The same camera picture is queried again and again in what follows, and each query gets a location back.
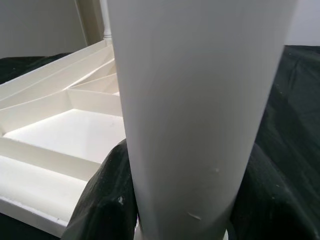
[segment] dark green fabric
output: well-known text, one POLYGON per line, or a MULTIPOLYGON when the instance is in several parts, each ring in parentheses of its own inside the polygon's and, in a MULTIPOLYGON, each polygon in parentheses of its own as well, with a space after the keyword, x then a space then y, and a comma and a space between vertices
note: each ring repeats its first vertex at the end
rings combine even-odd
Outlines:
POLYGON ((69 53, 54 56, 6 57, 0 59, 0 84, 58 60, 69 53))
POLYGON ((19 220, 0 213, 1 240, 59 240, 38 228, 25 224, 19 220))
POLYGON ((285 47, 231 221, 239 240, 320 239, 320 47, 285 47))

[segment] white column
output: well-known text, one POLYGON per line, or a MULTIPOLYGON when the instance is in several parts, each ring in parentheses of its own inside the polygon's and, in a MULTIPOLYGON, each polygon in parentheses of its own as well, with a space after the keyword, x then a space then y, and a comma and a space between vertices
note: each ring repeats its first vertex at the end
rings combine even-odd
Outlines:
POLYGON ((296 0, 108 0, 145 240, 221 240, 296 0))
POLYGON ((112 44, 112 35, 109 21, 109 12, 108 12, 108 0, 100 0, 103 24, 104 24, 104 32, 103 38, 106 39, 108 44, 112 44))

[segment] cylindrical post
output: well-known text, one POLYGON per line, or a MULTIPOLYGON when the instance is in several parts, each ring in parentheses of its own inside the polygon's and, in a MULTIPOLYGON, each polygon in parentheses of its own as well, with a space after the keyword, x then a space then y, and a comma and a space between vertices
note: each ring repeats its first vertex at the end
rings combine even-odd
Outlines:
POLYGON ((146 240, 220 240, 295 0, 108 0, 146 240))
POLYGON ((100 0, 100 7, 101 7, 102 19, 103 19, 103 25, 104 25, 103 39, 105 39, 108 44, 112 44, 112 35, 111 35, 107 1, 108 0, 100 0))

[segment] white wall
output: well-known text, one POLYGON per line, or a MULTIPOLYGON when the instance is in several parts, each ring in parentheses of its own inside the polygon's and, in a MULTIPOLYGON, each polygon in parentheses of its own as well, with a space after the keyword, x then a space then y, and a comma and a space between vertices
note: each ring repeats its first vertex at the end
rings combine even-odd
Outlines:
POLYGON ((50 56, 85 46, 74 0, 0 0, 0 58, 50 56))
POLYGON ((76 0, 83 23, 86 40, 89 45, 104 38, 104 21, 100 0, 76 0))
POLYGON ((299 0, 286 44, 320 46, 320 0, 299 0))

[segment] white pillar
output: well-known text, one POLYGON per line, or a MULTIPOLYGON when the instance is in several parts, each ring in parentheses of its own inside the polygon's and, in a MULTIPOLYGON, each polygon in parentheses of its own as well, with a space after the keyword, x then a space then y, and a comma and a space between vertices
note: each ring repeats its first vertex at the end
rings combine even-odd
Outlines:
POLYGON ((102 12, 103 24, 104 24, 103 38, 106 39, 108 44, 112 44, 112 35, 111 35, 107 1, 108 0, 100 0, 100 7, 102 12))
POLYGON ((108 0, 146 240, 221 240, 295 0, 108 0))

